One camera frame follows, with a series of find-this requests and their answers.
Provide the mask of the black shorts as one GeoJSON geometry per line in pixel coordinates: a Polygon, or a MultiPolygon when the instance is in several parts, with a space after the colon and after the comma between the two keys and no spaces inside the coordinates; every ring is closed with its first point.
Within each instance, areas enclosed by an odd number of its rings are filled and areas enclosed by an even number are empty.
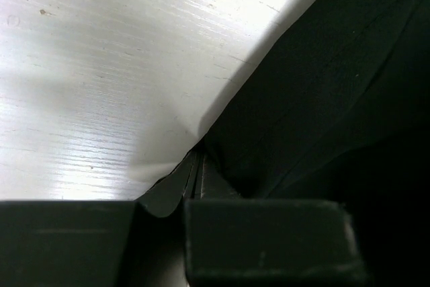
{"type": "Polygon", "coordinates": [[[429,285],[429,0],[316,0],[202,142],[243,196],[344,205],[372,286],[429,285]]]}

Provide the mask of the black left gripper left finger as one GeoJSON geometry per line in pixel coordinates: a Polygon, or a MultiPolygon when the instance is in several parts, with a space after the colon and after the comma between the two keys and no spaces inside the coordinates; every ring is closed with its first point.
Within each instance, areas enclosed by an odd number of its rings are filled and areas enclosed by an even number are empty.
{"type": "Polygon", "coordinates": [[[134,201],[3,201],[2,286],[186,286],[181,204],[198,156],[134,201]]]}

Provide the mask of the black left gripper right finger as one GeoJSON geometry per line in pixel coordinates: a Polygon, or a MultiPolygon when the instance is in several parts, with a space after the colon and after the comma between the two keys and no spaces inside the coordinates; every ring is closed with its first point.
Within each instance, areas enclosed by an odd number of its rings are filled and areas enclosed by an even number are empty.
{"type": "Polygon", "coordinates": [[[183,205],[190,286],[367,286],[350,215],[337,203],[246,199],[198,156],[183,205]]]}

